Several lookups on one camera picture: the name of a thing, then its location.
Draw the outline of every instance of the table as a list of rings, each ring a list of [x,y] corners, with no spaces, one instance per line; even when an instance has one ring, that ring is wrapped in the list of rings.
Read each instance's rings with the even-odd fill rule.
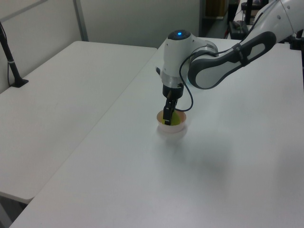
[[[75,42],[0,95],[0,195],[29,203],[156,51]]]
[[[168,134],[156,122],[163,47],[12,228],[304,226],[301,53],[277,44],[211,90],[190,86],[187,127]]]

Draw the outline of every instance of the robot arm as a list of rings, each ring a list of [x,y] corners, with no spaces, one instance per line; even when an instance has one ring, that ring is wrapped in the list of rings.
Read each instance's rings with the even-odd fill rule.
[[[257,14],[254,29],[241,43],[218,55],[217,47],[198,40],[186,31],[175,31],[166,39],[164,66],[161,72],[165,123],[170,125],[183,83],[179,69],[184,59],[194,53],[181,69],[195,87],[211,89],[225,77],[268,52],[277,42],[304,28],[304,0],[275,0]]]

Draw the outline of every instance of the cable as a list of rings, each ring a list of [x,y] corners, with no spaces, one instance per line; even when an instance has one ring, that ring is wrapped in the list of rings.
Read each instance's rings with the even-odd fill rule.
[[[2,31],[3,31],[3,33],[4,33],[4,36],[5,36],[5,39],[6,39],[6,42],[7,42],[8,39],[7,39],[7,37],[6,37],[6,33],[5,33],[5,30],[4,30],[4,28],[3,28],[2,24],[1,24],[1,22],[0,22],[0,27],[1,27]]]
[[[9,76],[10,76],[10,65],[9,65],[9,63],[8,63],[8,84],[9,84],[9,87],[11,87],[11,85],[10,85],[10,78],[9,78]]]
[[[190,98],[191,98],[191,106],[190,106],[190,108],[188,108],[188,109],[185,109],[185,110],[181,110],[181,109],[175,109],[176,111],[180,111],[180,112],[187,112],[187,111],[189,111],[192,107],[193,107],[193,96],[192,96],[192,93],[190,92],[190,90],[189,90],[189,88],[188,88],[188,86],[187,86],[187,84],[186,84],[186,82],[185,82],[185,80],[182,78],[182,75],[181,75],[181,69],[182,69],[182,66],[187,62],[187,60],[188,59],[190,59],[193,55],[195,55],[196,54],[196,52],[193,52],[191,55],[189,55],[184,61],[183,61],[183,63],[181,64],[181,66],[180,66],[180,71],[179,71],[179,73],[180,73],[180,79],[181,79],[181,81],[183,82],[183,84],[184,84],[184,86],[186,87],[186,89],[188,90],[188,93],[189,93],[189,95],[190,95]]]

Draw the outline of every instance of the black stand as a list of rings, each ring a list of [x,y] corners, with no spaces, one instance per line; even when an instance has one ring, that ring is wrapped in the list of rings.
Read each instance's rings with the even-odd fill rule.
[[[8,64],[9,64],[9,66],[11,68],[11,71],[13,72],[13,75],[14,75],[14,78],[15,78],[15,83],[13,83],[10,86],[20,88],[29,81],[26,80],[26,79],[22,79],[20,77],[17,66],[16,66],[15,61],[13,59],[13,55],[10,52],[8,41],[7,41],[6,35],[4,33],[4,29],[2,27],[1,22],[0,22],[0,42],[1,42],[2,48],[4,50],[6,59],[8,60]]]
[[[247,0],[247,8],[246,8],[246,14],[245,14],[245,22],[247,25],[250,25],[252,1],[253,0]]]

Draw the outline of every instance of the black cable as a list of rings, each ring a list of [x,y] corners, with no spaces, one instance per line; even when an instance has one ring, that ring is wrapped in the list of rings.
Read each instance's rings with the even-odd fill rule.
[[[7,42],[8,39],[7,39],[7,37],[6,37],[6,33],[5,33],[5,30],[4,30],[4,28],[3,28],[2,24],[1,24],[1,22],[0,22],[0,27],[1,27],[2,31],[3,31],[3,33],[4,33],[4,36],[5,36],[5,39],[6,39],[6,42]]]
[[[244,39],[246,39],[246,38],[248,37],[248,35],[251,33],[251,31],[253,30],[253,28],[255,27],[256,23],[258,22],[258,20],[261,18],[262,15],[263,15],[263,13],[261,13],[261,14],[257,17],[256,21],[253,23],[253,25],[252,25],[251,29],[249,30],[248,34],[242,39],[242,41],[244,41]]]
[[[9,84],[9,87],[10,87],[10,78],[9,78],[9,76],[10,76],[10,65],[9,65],[9,63],[8,63],[8,84]]]
[[[187,112],[187,111],[189,111],[189,110],[193,107],[193,96],[192,96],[192,93],[190,92],[190,90],[189,90],[189,88],[188,88],[188,86],[187,86],[185,80],[182,78],[181,69],[182,69],[182,66],[187,62],[187,60],[190,59],[190,58],[191,58],[193,55],[195,55],[195,54],[196,54],[196,52],[193,52],[191,55],[189,55],[189,56],[183,61],[183,63],[182,63],[181,66],[180,66],[180,71],[179,71],[179,73],[180,73],[180,79],[181,79],[181,81],[183,82],[184,86],[186,87],[186,89],[188,90],[188,93],[189,93],[189,95],[190,95],[190,98],[191,98],[191,106],[190,106],[190,108],[185,109],[185,110],[181,110],[181,109],[177,109],[177,108],[176,108],[176,109],[175,109],[176,111]]]

